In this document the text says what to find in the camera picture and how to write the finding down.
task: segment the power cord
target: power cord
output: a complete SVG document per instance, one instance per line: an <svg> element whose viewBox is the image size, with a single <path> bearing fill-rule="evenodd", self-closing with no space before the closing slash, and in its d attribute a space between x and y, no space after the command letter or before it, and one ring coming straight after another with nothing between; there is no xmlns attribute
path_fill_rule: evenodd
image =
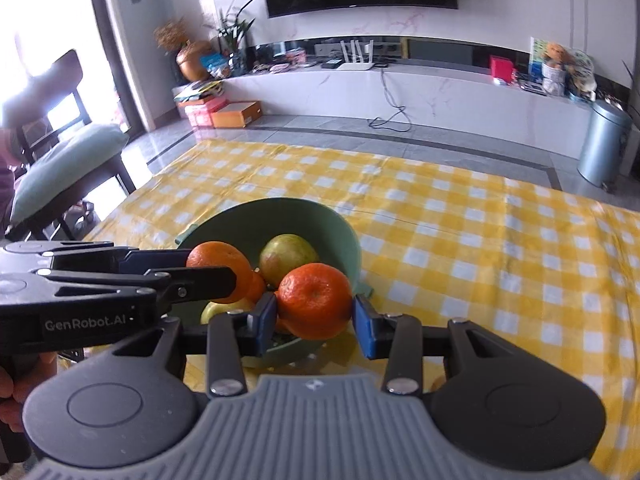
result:
<svg viewBox="0 0 640 480"><path fill-rule="evenodd" d="M376 129L376 130L391 130L392 132L397 132L399 134L405 134L405 133L411 131L411 129L414 127L414 124L411 122L411 119L409 118L409 115L407 115L407 113L405 112L406 106L400 106L400 105L396 104L396 100L394 99L393 95L389 91L389 88L386 86L385 69L384 68L380 68L380 81L382 81L382 88L385 90L386 102L389 104L389 106L391 106L392 108L395 108L398 111L395 114L393 114L391 117L389 117L387 120L384 120L381 117L376 117L375 119L368 120L367 124L369 125L370 128L373 128L373 129ZM396 130L395 128L391 128L390 126L386 126L386 124L389 124L398 115L404 116L404 118L407 120L407 123L409 124L409 127L406 130Z"/></svg>

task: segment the tile floor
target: tile floor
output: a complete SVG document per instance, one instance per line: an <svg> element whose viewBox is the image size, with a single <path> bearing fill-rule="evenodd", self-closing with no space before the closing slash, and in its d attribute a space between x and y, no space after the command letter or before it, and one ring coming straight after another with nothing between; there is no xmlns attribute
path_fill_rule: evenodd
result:
<svg viewBox="0 0 640 480"><path fill-rule="evenodd" d="M406 128L405 124L398 123L390 126L396 130ZM265 116L249 128L196 132L187 121L178 121L134 140L124 150L123 160L134 183L141 186L199 140L207 138L303 144L437 162L532 182L640 211L640 182L620 177L616 193L607 194L585 181L577 173L577 160L566 156L429 126L413 126L408 132L374 129L360 119ZM104 218L124 200L124 193L115 182L109 181L88 199L95 203L98 216Z"/></svg>

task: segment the human hand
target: human hand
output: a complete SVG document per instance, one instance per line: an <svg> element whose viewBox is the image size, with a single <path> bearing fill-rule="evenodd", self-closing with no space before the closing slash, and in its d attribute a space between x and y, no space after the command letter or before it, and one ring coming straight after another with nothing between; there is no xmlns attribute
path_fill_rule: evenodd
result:
<svg viewBox="0 0 640 480"><path fill-rule="evenodd" d="M0 403L0 421L9 425L14 433L22 433L22 405L27 396L38 386L56 374L56 353L40 354L33 370L23 377L13 380L0 367L0 397L7 399Z"/></svg>

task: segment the metal screw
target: metal screw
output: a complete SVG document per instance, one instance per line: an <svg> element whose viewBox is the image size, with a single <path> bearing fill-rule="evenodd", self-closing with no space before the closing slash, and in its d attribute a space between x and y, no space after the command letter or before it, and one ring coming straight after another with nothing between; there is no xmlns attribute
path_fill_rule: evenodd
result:
<svg viewBox="0 0 640 480"><path fill-rule="evenodd" d="M231 397L242 391L242 383L235 379L218 379L211 385L211 393L222 397Z"/></svg>
<svg viewBox="0 0 640 480"><path fill-rule="evenodd" d="M398 377L397 379L391 379L386 384L386 390L390 394L395 395L409 395L416 392L418 388L420 388L420 384L407 377Z"/></svg>

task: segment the apple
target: apple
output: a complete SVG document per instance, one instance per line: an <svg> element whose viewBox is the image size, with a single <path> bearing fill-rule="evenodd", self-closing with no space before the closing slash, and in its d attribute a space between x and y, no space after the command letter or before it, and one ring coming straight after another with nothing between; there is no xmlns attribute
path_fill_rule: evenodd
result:
<svg viewBox="0 0 640 480"><path fill-rule="evenodd" d="M214 317L216 314L221 314L222 312L229 312L230 310L245 310L249 311L253 309L254 304L248 300L247 298L242 298L240 301L236 301L235 303L215 303L214 301L210 301L207 303L207 306L202 311L200 315L200 324L206 325L209 322L209 319Z"/></svg>
<svg viewBox="0 0 640 480"><path fill-rule="evenodd" d="M260 253L260 273L269 285L278 288L293 269L318 261L318 253L298 235L279 235L269 241Z"/></svg>

